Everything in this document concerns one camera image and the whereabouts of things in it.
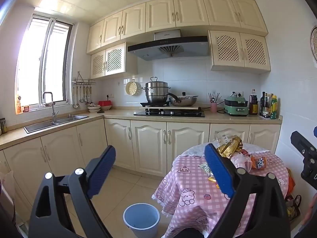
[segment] green bottle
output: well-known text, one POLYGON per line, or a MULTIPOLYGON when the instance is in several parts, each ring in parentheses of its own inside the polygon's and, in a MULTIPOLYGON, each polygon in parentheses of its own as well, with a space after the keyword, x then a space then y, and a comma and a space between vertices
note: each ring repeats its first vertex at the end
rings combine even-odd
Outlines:
POLYGON ((270 118, 271 119, 276 119, 276 117, 277 117, 277 98, 274 95, 272 96, 270 108, 271 108, 271 110, 270 110, 271 111, 270 118))

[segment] stainless steel pot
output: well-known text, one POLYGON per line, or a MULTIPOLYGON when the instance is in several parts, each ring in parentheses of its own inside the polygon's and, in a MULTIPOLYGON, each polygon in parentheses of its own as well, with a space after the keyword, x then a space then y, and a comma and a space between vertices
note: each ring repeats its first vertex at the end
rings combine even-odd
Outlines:
POLYGON ((168 93, 170 95, 170 103, 177 107, 190 107, 196 103, 198 96, 186 95, 186 92, 182 92, 182 96, 175 96, 172 93, 168 93))
POLYGON ((145 90, 146 100, 148 102, 166 102, 168 96, 168 87, 167 82, 158 82, 157 77, 151 77, 151 82, 145 84, 145 87, 142 89, 145 90))

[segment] metal bolt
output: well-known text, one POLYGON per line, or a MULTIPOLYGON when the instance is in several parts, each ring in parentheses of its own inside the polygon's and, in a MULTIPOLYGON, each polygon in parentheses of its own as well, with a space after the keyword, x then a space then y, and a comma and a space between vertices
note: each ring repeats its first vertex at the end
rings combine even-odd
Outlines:
POLYGON ((46 179, 51 179, 52 176, 53 176, 53 174, 51 172, 48 172, 48 173, 45 174, 45 178, 46 179))
POLYGON ((84 170, 82 168, 77 168, 75 170, 75 174, 77 174, 78 176, 81 175, 84 172, 84 170))
POLYGON ((268 176, 270 179, 272 179, 272 180, 274 180, 274 179, 276 178, 273 173, 268 173, 267 176, 268 176))
POLYGON ((244 174, 246 173, 246 171, 245 171, 244 168, 239 167, 239 168, 237 169, 237 173, 240 174, 240 175, 244 175, 244 174))

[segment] trash can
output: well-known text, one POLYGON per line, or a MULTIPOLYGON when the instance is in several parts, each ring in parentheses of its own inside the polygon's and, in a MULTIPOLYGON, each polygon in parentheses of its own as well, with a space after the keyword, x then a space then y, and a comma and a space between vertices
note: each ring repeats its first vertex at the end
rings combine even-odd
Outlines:
POLYGON ((123 213, 123 221, 138 238, 153 238, 157 234, 159 220, 159 211, 147 203, 128 206, 123 213))

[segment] human hand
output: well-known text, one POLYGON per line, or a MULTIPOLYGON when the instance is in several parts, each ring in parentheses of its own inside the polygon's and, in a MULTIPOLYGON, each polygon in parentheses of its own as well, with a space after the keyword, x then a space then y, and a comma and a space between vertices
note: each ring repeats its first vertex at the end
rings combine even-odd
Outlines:
POLYGON ((317 203, 317 193, 315 194, 315 196, 313 197, 312 201, 309 204, 308 211, 307 211, 307 213, 302 221, 302 225, 307 224, 307 222, 312 217, 313 207, 314 207, 315 203, 317 203))

